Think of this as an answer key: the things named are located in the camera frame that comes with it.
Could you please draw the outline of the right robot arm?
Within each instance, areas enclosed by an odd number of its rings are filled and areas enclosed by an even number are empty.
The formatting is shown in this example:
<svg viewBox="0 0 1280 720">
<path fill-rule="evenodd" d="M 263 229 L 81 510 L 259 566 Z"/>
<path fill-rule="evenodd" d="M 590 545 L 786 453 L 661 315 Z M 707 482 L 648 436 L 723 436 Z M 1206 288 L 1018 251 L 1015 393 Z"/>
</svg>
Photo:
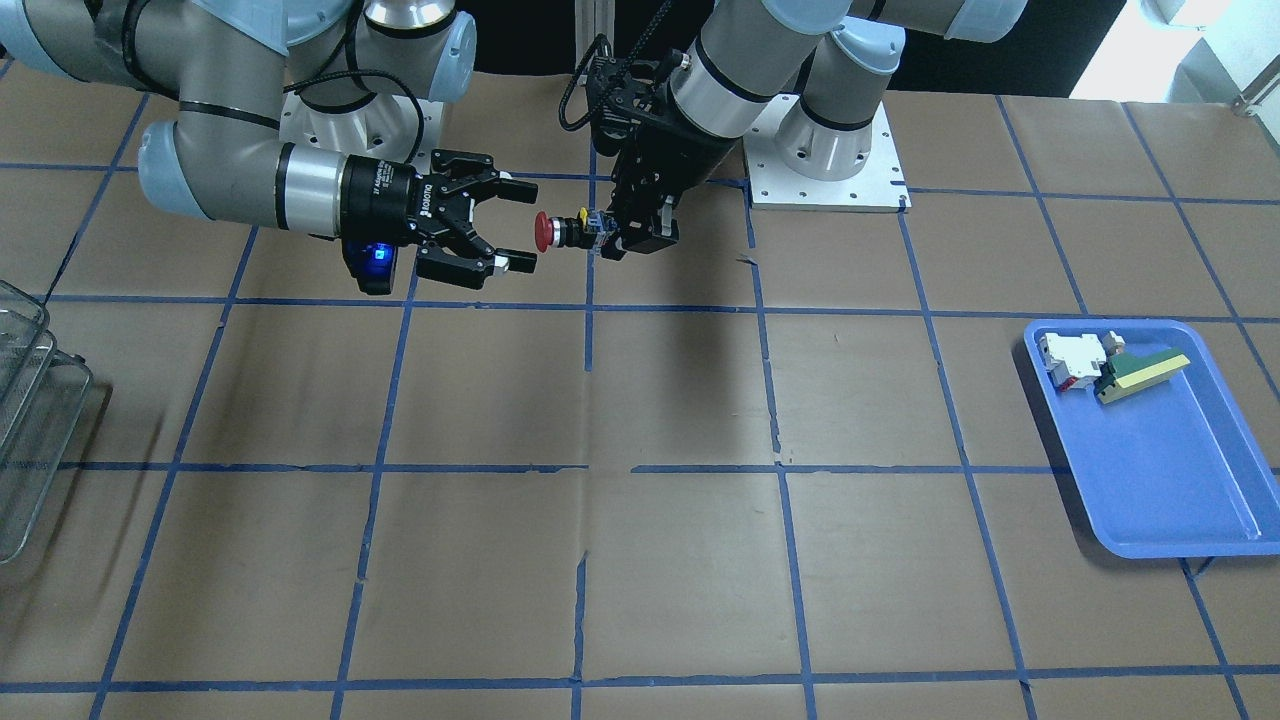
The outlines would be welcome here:
<svg viewBox="0 0 1280 720">
<path fill-rule="evenodd" d="M 371 296 L 392 292 L 404 247 L 419 277 L 470 290 L 536 266 L 474 211 L 538 187 L 424 138 L 425 106 L 460 101 L 474 72 L 476 23 L 452 1 L 5 1 L 3 46 L 177 102 L 138 151 L 164 211 L 335 240 Z"/>
</svg>

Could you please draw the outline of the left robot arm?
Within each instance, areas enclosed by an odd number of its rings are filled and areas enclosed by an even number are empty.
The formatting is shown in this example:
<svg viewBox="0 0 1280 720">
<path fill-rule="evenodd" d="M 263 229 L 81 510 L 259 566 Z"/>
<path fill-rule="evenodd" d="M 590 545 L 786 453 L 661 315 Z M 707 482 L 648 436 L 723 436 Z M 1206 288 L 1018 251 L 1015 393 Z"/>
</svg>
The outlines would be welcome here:
<svg viewBox="0 0 1280 720">
<path fill-rule="evenodd" d="M 687 50 L 644 61 L 645 40 L 617 56 L 598 35 L 573 83 L 588 110 L 562 119 L 588 127 L 613 158 L 605 209 L 539 214 L 540 250 L 596 250 L 620 260 L 678 242 L 676 210 L 750 135 L 782 94 L 799 97 L 780 124 L 785 164 L 819 182 L 856 176 L 872 150 L 872 124 L 900 65 L 908 31 L 992 44 L 1025 10 L 1023 1 L 718 1 Z"/>
</svg>

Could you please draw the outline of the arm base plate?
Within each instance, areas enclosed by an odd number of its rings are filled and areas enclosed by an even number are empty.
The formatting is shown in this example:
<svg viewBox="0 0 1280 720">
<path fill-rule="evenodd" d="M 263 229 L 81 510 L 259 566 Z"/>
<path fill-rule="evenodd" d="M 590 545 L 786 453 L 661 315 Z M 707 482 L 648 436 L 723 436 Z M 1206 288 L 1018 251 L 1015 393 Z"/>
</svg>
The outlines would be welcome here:
<svg viewBox="0 0 1280 720">
<path fill-rule="evenodd" d="M 417 105 L 422 124 L 410 99 L 394 94 L 376 94 L 365 106 L 346 113 L 312 109 L 297 94 L 288 94 L 280 118 L 280 138 L 300 146 L 412 164 L 428 172 L 449 105 L 426 100 L 419 100 Z"/>
<path fill-rule="evenodd" d="M 818 126 L 799 95 L 780 95 L 742 137 L 755 208 L 905 213 L 911 208 L 884 105 L 855 131 Z"/>
</svg>

